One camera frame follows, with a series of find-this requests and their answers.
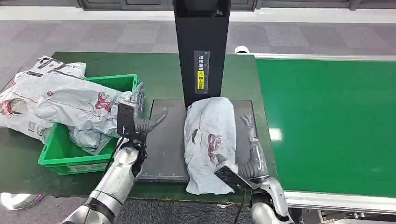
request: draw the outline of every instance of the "package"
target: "package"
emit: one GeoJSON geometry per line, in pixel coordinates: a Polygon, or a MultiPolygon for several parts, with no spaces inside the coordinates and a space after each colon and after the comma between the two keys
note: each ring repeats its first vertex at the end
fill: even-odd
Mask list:
{"type": "Polygon", "coordinates": [[[0,126],[45,142],[53,124],[37,118],[35,108],[49,71],[84,78],[85,64],[64,64],[43,56],[33,68],[16,74],[14,84],[0,94],[0,126]]]}
{"type": "Polygon", "coordinates": [[[143,109],[143,85],[136,91],[120,92],[108,87],[50,72],[35,109],[37,117],[67,125],[71,140],[86,152],[97,155],[117,134],[118,103],[143,109]]]}
{"type": "Polygon", "coordinates": [[[227,194],[233,190],[215,174],[217,155],[235,163],[236,130],[233,105],[215,97],[194,102],[184,124],[184,159],[191,194],[227,194]]]}

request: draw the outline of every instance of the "green storage bin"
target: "green storage bin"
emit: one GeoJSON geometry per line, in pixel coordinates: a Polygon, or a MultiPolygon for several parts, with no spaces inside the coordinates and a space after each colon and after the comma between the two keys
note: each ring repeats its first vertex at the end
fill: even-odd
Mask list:
{"type": "MultiPolygon", "coordinates": [[[[135,90],[139,83],[136,74],[90,77],[86,80],[119,91],[135,90]]],[[[117,143],[111,139],[98,155],[91,155],[69,138],[66,125],[55,123],[42,148],[38,163],[60,175],[103,171],[117,143]]]]}

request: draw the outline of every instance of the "cable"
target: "cable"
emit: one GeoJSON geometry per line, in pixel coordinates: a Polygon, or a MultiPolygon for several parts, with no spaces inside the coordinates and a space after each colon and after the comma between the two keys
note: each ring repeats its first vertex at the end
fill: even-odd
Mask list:
{"type": "Polygon", "coordinates": [[[115,149],[113,150],[112,154],[110,155],[109,161],[107,162],[105,171],[103,171],[103,176],[106,174],[106,172],[108,171],[109,167],[110,167],[110,163],[112,162],[112,158],[114,157],[115,151],[117,151],[117,148],[121,146],[122,141],[124,140],[124,136],[121,137],[120,141],[118,142],[117,146],[115,147],[115,149]]]}
{"type": "Polygon", "coordinates": [[[238,223],[238,217],[239,217],[240,213],[242,212],[243,205],[245,204],[245,197],[246,197],[246,190],[245,190],[245,192],[243,193],[242,202],[240,203],[240,207],[239,207],[239,209],[238,209],[238,212],[236,213],[236,216],[235,216],[235,219],[234,219],[234,224],[237,224],[237,223],[238,223]]]}

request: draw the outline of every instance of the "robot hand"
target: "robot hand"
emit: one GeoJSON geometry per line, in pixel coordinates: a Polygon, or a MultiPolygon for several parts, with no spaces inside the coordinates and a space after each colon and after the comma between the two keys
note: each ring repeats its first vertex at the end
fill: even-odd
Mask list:
{"type": "Polygon", "coordinates": [[[144,159],[146,133],[157,127],[167,116],[160,114],[145,120],[136,116],[134,108],[119,104],[117,133],[121,136],[111,164],[87,201],[70,214],[61,224],[114,224],[136,179],[144,159]]]}
{"type": "Polygon", "coordinates": [[[252,219],[255,224],[292,224],[286,198],[278,180],[266,175],[266,164],[260,141],[257,138],[252,114],[241,117],[250,141],[250,158],[246,164],[237,166],[217,156],[219,165],[215,175],[235,191],[252,193],[252,219]]]}

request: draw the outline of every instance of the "black stand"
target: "black stand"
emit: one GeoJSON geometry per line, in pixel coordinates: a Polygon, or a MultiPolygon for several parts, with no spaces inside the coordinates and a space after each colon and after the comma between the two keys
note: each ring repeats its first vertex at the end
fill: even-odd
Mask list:
{"type": "Polygon", "coordinates": [[[219,97],[231,0],[173,0],[185,107],[219,97]]]}

